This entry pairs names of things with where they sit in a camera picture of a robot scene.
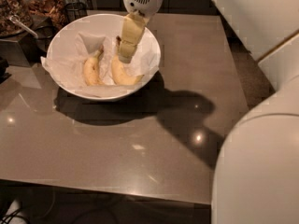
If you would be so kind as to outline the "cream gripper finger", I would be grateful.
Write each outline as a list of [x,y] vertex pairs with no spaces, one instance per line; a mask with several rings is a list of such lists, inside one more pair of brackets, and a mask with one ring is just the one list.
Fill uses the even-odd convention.
[[133,59],[148,21],[138,12],[129,13],[124,17],[119,44],[119,59],[122,63],[130,63]]

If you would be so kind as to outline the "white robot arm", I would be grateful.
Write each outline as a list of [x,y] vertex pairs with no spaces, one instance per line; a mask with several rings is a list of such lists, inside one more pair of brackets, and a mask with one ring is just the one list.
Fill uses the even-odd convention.
[[212,0],[275,89],[227,136],[211,224],[299,224],[299,0]]

